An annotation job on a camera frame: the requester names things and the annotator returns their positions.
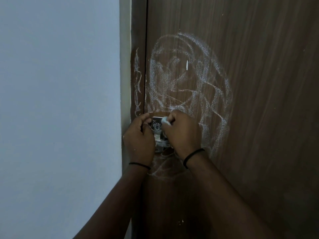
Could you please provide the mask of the person's left hand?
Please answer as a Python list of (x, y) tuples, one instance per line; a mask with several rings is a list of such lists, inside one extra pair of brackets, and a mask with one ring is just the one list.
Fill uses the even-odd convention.
[(154, 133), (138, 133), (137, 117), (131, 122), (123, 135), (124, 145), (130, 162), (138, 162), (151, 166), (155, 155)]

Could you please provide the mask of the person's left forearm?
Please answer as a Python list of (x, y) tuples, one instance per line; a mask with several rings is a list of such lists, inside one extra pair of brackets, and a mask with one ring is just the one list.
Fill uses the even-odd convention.
[(73, 239), (124, 239), (148, 169), (129, 165), (123, 176)]

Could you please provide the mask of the person's right forearm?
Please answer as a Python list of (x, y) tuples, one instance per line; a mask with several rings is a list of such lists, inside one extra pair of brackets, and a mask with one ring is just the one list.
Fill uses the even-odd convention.
[(222, 175), (203, 149), (183, 160), (199, 186), (218, 239), (278, 239)]

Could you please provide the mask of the person's right hand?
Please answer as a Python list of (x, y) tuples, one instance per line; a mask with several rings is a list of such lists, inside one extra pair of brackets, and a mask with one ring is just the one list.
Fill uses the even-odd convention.
[(201, 128), (191, 116), (189, 116), (188, 127), (162, 127), (162, 131), (181, 160), (201, 149)]

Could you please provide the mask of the brown wooden door frame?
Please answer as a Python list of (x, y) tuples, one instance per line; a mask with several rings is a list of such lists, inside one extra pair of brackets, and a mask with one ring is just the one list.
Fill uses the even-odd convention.
[(131, 121), (145, 112), (147, 20), (148, 0), (131, 0)]

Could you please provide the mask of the brown wooden door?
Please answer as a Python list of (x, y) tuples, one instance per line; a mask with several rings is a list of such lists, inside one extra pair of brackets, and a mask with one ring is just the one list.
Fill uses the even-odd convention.
[(247, 203), (319, 239), (319, 0), (147, 0), (145, 112), (179, 109)]

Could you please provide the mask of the silver metal door lock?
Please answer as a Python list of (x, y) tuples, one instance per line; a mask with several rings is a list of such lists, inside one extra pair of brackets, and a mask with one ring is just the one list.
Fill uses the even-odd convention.
[(155, 152), (162, 153), (165, 149), (170, 148), (170, 143), (162, 131), (162, 117), (152, 117), (151, 129), (154, 133)]

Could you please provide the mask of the black left wrist band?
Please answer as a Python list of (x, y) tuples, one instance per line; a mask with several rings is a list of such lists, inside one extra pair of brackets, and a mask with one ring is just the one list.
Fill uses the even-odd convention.
[(141, 167), (146, 168), (146, 169), (148, 169), (148, 170), (151, 169), (150, 166), (147, 166), (147, 165), (145, 165), (145, 164), (138, 163), (138, 162), (129, 162), (129, 165), (138, 165), (138, 166), (141, 166)]

